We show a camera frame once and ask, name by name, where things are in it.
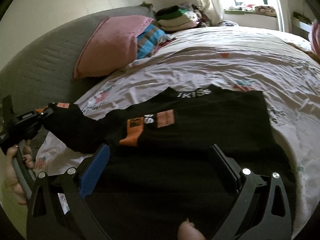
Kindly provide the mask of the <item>person's left hand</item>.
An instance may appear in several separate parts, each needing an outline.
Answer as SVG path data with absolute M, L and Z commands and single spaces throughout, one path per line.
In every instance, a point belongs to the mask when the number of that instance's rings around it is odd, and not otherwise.
M 30 145 L 31 145 L 31 140 L 27 140 L 25 142 L 25 146 L 23 147 L 23 154 L 24 154 L 23 162 L 28 169 L 33 170 L 35 167 L 35 163 L 33 162 L 33 159 L 32 159 L 32 151 L 31 151 Z M 19 205 L 27 205 L 28 201 L 25 196 L 25 192 L 23 191 L 18 181 L 17 174 L 13 165 L 13 159 L 17 154 L 17 151 L 18 151 L 18 145 L 14 145 L 7 150 L 5 185 L 14 194 Z

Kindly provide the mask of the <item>person's right hand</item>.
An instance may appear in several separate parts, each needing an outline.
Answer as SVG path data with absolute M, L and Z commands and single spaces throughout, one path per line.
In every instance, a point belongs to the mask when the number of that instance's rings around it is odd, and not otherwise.
M 204 235 L 195 228 L 195 224 L 186 219 L 178 228 L 178 240 L 205 240 Z

